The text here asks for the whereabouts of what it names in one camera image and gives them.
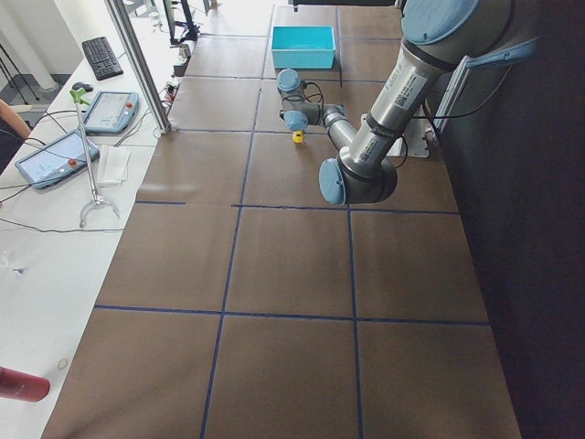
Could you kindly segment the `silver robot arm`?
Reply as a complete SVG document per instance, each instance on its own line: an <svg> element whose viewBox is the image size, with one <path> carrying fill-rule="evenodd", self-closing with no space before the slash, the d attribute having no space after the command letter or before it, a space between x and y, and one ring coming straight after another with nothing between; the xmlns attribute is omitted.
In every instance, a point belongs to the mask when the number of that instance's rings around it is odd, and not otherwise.
<svg viewBox="0 0 585 439"><path fill-rule="evenodd" d="M282 118L291 131L323 126L339 153L319 171L323 198L332 205L378 203L395 190L398 175L388 151L403 135L439 77L464 58L470 66L509 66L532 55L538 1L398 2L403 38L397 63L370 111L355 129L342 106L309 102L307 85L280 70Z"/></svg>

